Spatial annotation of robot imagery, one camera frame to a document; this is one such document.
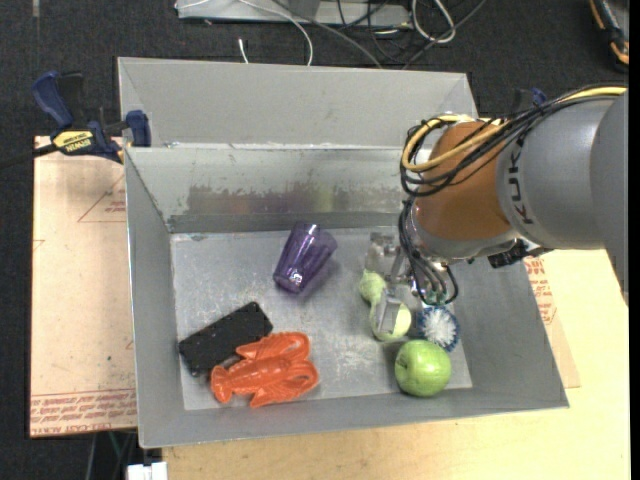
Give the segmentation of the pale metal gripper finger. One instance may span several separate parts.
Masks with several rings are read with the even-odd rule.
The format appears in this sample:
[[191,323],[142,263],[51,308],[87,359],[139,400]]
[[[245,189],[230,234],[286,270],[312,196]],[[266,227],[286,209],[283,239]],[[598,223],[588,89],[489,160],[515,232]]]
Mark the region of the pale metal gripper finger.
[[401,307],[401,302],[395,297],[382,296],[375,306],[374,329],[377,332],[392,332]]
[[401,268],[399,243],[391,234],[372,232],[366,252],[366,269],[378,274],[398,274]]

